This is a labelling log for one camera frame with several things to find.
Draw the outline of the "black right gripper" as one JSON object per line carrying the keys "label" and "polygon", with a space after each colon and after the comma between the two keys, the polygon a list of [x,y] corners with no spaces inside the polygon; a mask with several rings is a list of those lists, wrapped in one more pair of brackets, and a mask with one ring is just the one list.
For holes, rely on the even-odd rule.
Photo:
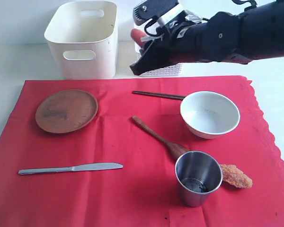
{"label": "black right gripper", "polygon": [[[141,57],[130,65],[134,75],[172,66],[173,63],[208,62],[202,53],[202,37],[207,24],[190,20],[184,10],[168,11],[158,20],[146,21],[145,33],[151,39],[140,49]],[[155,23],[156,33],[147,31]]]}

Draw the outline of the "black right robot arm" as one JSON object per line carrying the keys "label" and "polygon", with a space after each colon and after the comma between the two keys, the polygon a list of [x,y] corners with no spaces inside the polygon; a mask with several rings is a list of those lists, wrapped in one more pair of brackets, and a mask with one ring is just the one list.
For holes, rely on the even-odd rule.
{"label": "black right robot arm", "polygon": [[284,0],[250,6],[238,15],[217,12],[206,19],[185,10],[176,0],[145,0],[133,9],[134,23],[156,32],[141,39],[135,75],[177,63],[230,62],[284,57]]}

